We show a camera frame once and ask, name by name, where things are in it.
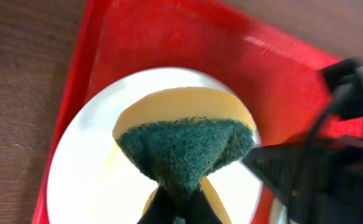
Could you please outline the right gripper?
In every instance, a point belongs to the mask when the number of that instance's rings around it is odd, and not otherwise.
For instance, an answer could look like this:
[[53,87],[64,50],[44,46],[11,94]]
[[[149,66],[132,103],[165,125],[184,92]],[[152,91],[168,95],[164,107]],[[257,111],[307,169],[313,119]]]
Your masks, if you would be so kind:
[[363,137],[320,134],[330,116],[363,117],[363,65],[349,58],[321,73],[332,99],[308,135],[253,148],[243,160],[280,202],[272,223],[363,223]]

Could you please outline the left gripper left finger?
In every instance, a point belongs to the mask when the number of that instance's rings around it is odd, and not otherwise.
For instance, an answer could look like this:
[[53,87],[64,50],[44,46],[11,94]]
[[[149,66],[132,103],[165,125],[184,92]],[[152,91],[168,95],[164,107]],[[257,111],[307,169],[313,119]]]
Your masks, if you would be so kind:
[[137,224],[173,224],[176,217],[173,201],[166,189],[160,185],[148,209]]

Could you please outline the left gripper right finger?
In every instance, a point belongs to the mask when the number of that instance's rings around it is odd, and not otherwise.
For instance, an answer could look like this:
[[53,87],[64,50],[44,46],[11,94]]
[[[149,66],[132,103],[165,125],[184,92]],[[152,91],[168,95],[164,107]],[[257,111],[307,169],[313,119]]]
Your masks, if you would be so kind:
[[195,190],[184,207],[186,224],[222,224],[202,190]]

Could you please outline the cream white plate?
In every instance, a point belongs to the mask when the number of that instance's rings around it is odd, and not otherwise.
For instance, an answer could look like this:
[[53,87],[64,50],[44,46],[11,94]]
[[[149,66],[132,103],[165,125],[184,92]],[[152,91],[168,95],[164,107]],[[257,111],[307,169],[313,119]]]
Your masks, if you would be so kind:
[[127,107],[155,91],[201,86],[229,88],[187,68],[151,68],[88,87],[85,105],[56,147],[47,183],[51,223],[136,223],[156,183],[141,174],[111,131]]

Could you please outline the green yellow sponge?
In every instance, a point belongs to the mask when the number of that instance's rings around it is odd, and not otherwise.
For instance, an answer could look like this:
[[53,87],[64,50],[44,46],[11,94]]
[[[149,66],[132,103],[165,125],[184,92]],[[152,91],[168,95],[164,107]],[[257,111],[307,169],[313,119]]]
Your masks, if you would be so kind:
[[245,157],[254,147],[256,131],[250,112],[235,95],[182,87],[132,104],[120,114],[112,136],[143,175],[166,189],[175,207],[174,223],[186,223],[184,207],[195,190],[202,190],[220,221],[229,223],[208,176]]

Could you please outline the red plastic tray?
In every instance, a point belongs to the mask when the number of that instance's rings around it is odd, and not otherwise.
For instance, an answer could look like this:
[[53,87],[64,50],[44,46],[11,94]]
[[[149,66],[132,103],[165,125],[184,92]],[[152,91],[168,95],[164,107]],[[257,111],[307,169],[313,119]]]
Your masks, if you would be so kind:
[[340,62],[216,1],[89,1],[32,221],[49,222],[47,183],[88,87],[161,67],[196,70],[247,107],[263,145],[308,133],[331,99],[322,69]]

